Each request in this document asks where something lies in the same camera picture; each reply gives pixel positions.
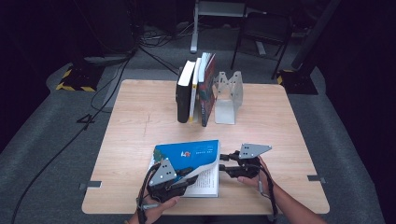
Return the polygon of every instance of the wooden tabletop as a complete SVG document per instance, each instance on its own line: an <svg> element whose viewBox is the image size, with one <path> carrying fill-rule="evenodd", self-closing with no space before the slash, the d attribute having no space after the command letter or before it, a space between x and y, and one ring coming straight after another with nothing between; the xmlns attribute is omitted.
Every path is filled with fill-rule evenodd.
<svg viewBox="0 0 396 224"><path fill-rule="evenodd" d="M220 140L222 154L239 150L243 143L273 146L262 158L275 182L315 213L329 212L320 182L308 180L317 172L283 87L244 84L236 124L216 124L213 110L207 127L177 121L175 90L175 81L122 82L92 172L91 180L102 181L102 187L87 189L85 213L132 214L156 145L211 139ZM220 172L218 198L182 198L165 214L272 214L272 208L257 190Z"/></svg>

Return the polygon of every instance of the book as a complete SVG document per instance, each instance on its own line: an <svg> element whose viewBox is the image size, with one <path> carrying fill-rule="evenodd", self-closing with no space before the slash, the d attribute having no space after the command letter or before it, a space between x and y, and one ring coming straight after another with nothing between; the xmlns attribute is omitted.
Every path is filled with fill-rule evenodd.
<svg viewBox="0 0 396 224"><path fill-rule="evenodd" d="M186 61L176 85L177 121L186 123L190 114L191 84L195 62Z"/></svg>
<svg viewBox="0 0 396 224"><path fill-rule="evenodd" d="M215 79L215 55L204 52L198 74L198 92L201 105L202 126L206 127L211 114L213 104L216 101L213 92Z"/></svg>
<svg viewBox="0 0 396 224"><path fill-rule="evenodd" d="M192 172L175 183L198 175L183 197L219 197L219 151L219 140L157 145L149 167L165 159L171 162L175 170L191 167Z"/></svg>
<svg viewBox="0 0 396 224"><path fill-rule="evenodd" d="M194 120L194 110L195 110L195 100L196 100L196 92L198 87L198 72L201 64L201 58L197 58L195 62L194 72L192 76L192 86L191 86L191 100L190 100L190 115L189 122L193 122Z"/></svg>

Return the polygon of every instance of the blue book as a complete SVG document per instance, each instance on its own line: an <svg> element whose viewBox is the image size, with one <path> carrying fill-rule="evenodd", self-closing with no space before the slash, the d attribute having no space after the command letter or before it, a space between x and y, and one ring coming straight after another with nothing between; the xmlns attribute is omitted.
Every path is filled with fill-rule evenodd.
<svg viewBox="0 0 396 224"><path fill-rule="evenodd" d="M218 197L219 150L219 140L157 145L150 165L167 159L175 170L191 167L192 172L188 175L177 177L176 183L181 183L198 175L195 184L187 187L183 197Z"/></svg>

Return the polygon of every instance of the chair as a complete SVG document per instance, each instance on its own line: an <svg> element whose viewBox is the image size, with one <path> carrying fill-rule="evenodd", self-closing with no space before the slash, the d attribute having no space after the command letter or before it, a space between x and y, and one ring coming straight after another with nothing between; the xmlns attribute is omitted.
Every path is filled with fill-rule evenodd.
<svg viewBox="0 0 396 224"><path fill-rule="evenodd" d="M262 56L277 61L276 68L271 76L271 79L274 79L291 37L292 22L290 14L293 8L294 4L292 2L284 0L246 0L244 17L233 52L231 69L233 70L236 52L241 46L242 39L250 39L277 46L274 56Z"/></svg>

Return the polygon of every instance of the black book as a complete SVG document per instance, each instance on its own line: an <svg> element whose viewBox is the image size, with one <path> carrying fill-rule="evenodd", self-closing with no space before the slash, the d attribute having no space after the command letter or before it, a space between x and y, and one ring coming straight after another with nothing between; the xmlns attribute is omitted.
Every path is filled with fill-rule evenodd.
<svg viewBox="0 0 396 224"><path fill-rule="evenodd" d="M186 123L190 115L192 74L195 62L186 61L176 85L177 120Z"/></svg>

